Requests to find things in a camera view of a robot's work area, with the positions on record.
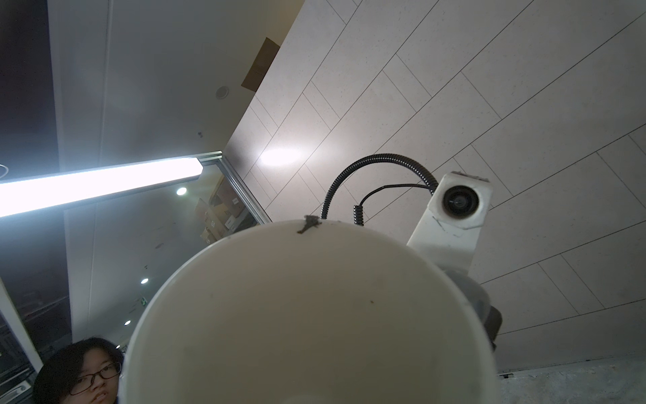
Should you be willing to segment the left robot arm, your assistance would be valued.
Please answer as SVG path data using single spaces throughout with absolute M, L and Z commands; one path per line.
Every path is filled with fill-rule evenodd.
M 474 308 L 486 331 L 492 350 L 496 351 L 496 338 L 503 323 L 501 312 L 491 305 L 491 298 L 475 280 L 452 269 L 447 269 L 444 273 L 456 284 L 469 301 L 469 304 Z

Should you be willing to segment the grey mug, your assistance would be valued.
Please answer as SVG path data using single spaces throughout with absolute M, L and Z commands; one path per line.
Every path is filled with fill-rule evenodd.
M 491 343 L 437 266 L 343 222 L 199 252 L 137 324 L 123 403 L 498 403 Z

